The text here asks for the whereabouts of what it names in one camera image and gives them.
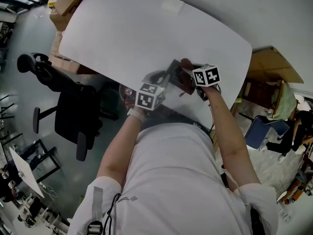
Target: desk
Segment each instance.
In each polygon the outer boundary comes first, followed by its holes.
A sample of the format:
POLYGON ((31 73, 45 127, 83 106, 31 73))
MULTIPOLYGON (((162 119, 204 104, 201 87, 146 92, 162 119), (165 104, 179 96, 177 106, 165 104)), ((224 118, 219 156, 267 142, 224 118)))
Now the desk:
MULTIPOLYGON (((165 0, 83 0, 71 18, 59 53, 137 91, 144 76, 173 59, 219 66, 222 96, 230 108, 246 77, 250 44, 208 14, 184 4, 177 14, 165 0)), ((207 128, 212 117, 197 93, 179 97, 169 84, 163 104, 207 128)))

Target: gray strap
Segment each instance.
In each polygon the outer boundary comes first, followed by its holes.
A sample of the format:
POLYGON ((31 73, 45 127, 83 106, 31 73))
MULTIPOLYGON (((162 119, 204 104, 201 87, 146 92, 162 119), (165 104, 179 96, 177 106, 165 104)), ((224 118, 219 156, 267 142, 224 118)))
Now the gray strap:
POLYGON ((103 189, 99 187, 93 188, 93 199, 92 199, 92 220, 102 221, 102 197, 103 189))

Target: white cube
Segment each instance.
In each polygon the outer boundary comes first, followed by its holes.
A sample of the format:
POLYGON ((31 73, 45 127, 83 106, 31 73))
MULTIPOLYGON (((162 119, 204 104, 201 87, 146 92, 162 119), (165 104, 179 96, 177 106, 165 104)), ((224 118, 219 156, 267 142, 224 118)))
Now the white cube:
POLYGON ((142 83, 136 94, 135 106, 153 111, 164 101, 165 91, 163 87, 142 83))
POLYGON ((220 82, 220 75, 217 66, 204 65, 192 71, 196 86, 209 87, 220 82))

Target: black office chair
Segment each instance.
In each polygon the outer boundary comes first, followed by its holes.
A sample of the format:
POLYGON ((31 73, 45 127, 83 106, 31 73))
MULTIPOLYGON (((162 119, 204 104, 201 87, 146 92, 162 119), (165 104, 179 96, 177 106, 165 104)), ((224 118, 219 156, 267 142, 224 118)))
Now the black office chair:
POLYGON ((44 112, 35 108, 33 130, 38 133, 39 121, 51 113, 55 114, 55 132, 77 144, 76 159, 84 161, 87 150, 92 149, 94 138, 102 126, 99 117, 118 119, 116 113, 101 112, 100 97, 90 85, 75 83, 64 73, 51 66, 46 55, 25 53, 19 56, 18 70, 32 72, 38 80, 54 92, 61 92, 58 105, 44 112))

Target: shirt sleeve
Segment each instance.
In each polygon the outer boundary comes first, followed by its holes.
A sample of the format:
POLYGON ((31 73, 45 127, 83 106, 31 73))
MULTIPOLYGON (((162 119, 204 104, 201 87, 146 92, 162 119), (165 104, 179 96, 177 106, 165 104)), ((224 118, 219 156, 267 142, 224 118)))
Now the shirt sleeve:
POLYGON ((78 207, 69 226, 68 235, 86 235, 88 225, 95 221, 96 212, 100 220, 110 209, 116 194, 122 190, 121 185, 110 177, 96 178, 87 188, 85 198, 78 207))
POLYGON ((251 205, 260 216, 266 235, 276 234, 278 229, 278 211, 276 191, 273 187, 261 184, 247 184, 234 191, 246 205, 251 205))

